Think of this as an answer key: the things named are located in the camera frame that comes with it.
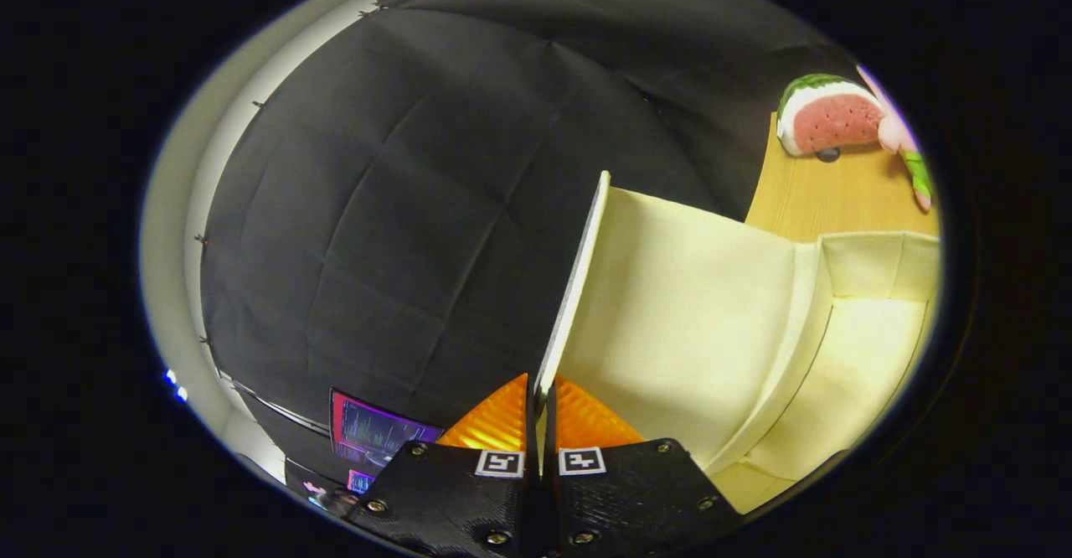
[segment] cream cardboard box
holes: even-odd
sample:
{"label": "cream cardboard box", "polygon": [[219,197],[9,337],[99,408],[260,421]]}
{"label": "cream cardboard box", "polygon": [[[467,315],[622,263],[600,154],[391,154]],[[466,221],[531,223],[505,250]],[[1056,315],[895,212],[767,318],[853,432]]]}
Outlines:
{"label": "cream cardboard box", "polygon": [[566,376],[672,437],[741,512],[851,448],[909,378],[935,310],[935,237],[793,241],[600,176],[537,405]]}

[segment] black cloth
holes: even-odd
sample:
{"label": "black cloth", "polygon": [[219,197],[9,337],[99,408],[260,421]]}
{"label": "black cloth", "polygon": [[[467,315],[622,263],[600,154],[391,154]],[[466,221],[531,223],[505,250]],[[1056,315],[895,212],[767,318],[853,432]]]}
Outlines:
{"label": "black cloth", "polygon": [[330,387],[446,427],[535,372],[602,169],[743,220],[785,86],[853,74],[763,0],[379,1],[267,99],[205,229],[219,367],[325,424]]}

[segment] plush toy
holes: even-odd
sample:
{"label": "plush toy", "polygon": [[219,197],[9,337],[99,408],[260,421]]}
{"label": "plush toy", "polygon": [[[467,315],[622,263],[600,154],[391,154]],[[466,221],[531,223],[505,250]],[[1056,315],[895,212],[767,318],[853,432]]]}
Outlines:
{"label": "plush toy", "polygon": [[833,162],[845,146],[878,140],[882,104],[860,85],[834,74],[808,74],[789,84],[777,112],[777,137],[790,156],[814,153]]}
{"label": "plush toy", "polygon": [[932,199],[930,176],[927,174],[926,166],[923,165],[923,154],[920,153],[919,146],[915,146],[912,132],[908,131],[905,119],[900,117],[900,114],[893,107],[890,100],[885,97],[882,88],[875,82],[874,78],[859,65],[857,66],[857,71],[864,81],[867,82],[872,91],[875,92],[875,96],[882,103],[882,120],[878,124],[879,144],[889,153],[900,154],[902,160],[905,161],[905,166],[908,167],[908,172],[912,176],[912,191],[915,194],[915,202],[919,203],[924,212],[927,212],[930,210]]}
{"label": "plush toy", "polygon": [[923,156],[900,114],[863,69],[860,76],[874,94],[834,74],[808,74],[789,84],[777,112],[777,137],[790,156],[814,153],[833,162],[843,147],[878,141],[889,153],[900,154],[912,176],[915,202],[930,210],[930,177]]}

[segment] wooden table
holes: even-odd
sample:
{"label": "wooden table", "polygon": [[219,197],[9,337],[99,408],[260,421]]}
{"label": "wooden table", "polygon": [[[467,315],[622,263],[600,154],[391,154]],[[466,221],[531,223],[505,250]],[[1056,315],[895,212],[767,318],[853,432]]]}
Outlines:
{"label": "wooden table", "polygon": [[900,156],[878,147],[843,149],[833,164],[815,156],[789,156],[775,137],[775,120],[771,115],[763,169],[747,225],[798,242],[816,241],[819,235],[831,232],[939,235],[937,200],[929,212],[920,210]]}

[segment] screw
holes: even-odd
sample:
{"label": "screw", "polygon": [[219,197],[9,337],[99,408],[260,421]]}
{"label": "screw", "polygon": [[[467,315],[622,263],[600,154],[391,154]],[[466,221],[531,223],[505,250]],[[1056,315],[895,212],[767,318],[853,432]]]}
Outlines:
{"label": "screw", "polygon": [[712,508],[715,507],[716,501],[718,501],[717,497],[705,497],[701,499],[699,502],[697,502],[696,508],[700,509],[700,512],[703,512],[705,510],[711,510]]}

